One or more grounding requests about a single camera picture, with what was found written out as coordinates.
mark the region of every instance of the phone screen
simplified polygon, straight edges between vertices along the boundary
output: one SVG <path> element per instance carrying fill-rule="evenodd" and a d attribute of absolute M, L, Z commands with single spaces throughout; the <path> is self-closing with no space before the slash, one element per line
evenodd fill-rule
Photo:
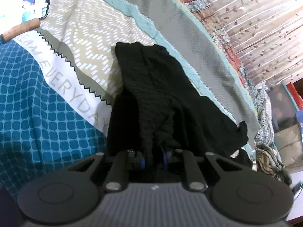
<path fill-rule="evenodd" d="M 23 22 L 46 16 L 50 0 L 0 0 L 0 35 Z"/>

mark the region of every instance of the wooden stick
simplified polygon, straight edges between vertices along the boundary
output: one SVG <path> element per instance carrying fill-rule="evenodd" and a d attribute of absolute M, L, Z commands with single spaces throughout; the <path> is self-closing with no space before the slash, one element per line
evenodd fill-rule
<path fill-rule="evenodd" d="M 10 30 L 4 32 L 2 34 L 3 42 L 6 43 L 8 40 L 38 27 L 40 27 L 40 20 L 38 18 L 23 22 L 20 25 L 14 26 Z"/>

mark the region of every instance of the gray ribbed panel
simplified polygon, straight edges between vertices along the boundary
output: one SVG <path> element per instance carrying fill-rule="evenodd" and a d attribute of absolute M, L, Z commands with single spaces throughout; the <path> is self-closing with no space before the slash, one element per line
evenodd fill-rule
<path fill-rule="evenodd" d="M 88 217 L 62 227 L 248 227 L 222 216 L 201 193 L 190 193 L 180 183 L 131 184 L 107 194 Z M 22 227 L 42 227 L 27 222 Z M 286 227 L 279 222 L 264 227 Z"/>

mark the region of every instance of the beige curtain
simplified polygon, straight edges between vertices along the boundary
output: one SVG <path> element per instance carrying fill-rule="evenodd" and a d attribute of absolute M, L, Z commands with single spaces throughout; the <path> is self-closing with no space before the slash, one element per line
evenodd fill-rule
<path fill-rule="evenodd" d="M 207 0 L 255 83 L 303 78 L 303 0 Z"/>

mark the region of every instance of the crumpled cloth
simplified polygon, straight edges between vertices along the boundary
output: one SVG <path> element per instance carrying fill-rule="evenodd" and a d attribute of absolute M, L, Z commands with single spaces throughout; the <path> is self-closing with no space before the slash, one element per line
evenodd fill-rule
<path fill-rule="evenodd" d="M 260 144 L 256 146 L 257 171 L 263 172 L 279 181 L 291 185 L 291 178 L 285 171 L 280 154 L 273 145 Z"/>

